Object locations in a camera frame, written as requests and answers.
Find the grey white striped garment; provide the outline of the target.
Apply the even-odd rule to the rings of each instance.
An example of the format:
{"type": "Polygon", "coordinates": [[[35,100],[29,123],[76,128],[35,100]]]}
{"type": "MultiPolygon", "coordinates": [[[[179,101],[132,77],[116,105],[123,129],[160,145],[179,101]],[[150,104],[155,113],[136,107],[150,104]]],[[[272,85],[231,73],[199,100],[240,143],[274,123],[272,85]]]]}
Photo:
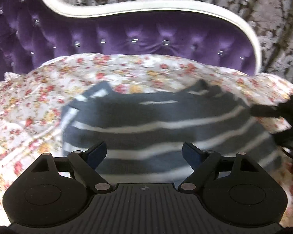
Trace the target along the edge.
{"type": "Polygon", "coordinates": [[[239,97],[205,81],[178,92],[121,94],[101,82],[63,106],[62,151],[101,142],[97,172],[108,182],[179,184],[192,173],[182,145],[223,156],[245,152],[271,173],[282,164],[272,136],[239,97]]]}

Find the floral bed sheet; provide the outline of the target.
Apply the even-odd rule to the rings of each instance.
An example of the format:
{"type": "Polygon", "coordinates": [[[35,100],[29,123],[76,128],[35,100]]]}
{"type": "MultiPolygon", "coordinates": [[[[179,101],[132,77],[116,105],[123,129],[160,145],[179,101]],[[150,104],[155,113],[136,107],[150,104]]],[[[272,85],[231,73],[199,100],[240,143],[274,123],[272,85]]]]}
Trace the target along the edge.
{"type": "Polygon", "coordinates": [[[2,197],[40,154],[61,153],[61,108],[92,85],[108,81],[122,94],[177,91],[204,79],[249,104],[289,99],[293,84],[273,75],[204,65],[163,55],[76,54],[50,60],[26,75],[0,81],[0,225],[9,220],[2,197]]]}

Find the purple tufted headboard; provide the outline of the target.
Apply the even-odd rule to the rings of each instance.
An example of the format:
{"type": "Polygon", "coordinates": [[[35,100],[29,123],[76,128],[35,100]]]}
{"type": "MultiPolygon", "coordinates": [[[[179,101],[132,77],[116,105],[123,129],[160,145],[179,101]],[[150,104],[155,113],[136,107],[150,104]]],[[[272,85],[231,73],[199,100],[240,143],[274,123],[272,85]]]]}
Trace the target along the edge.
{"type": "Polygon", "coordinates": [[[77,53],[163,54],[248,75],[261,69],[258,37],[222,7],[142,0],[80,7],[61,0],[0,0],[0,81],[77,53]]]}

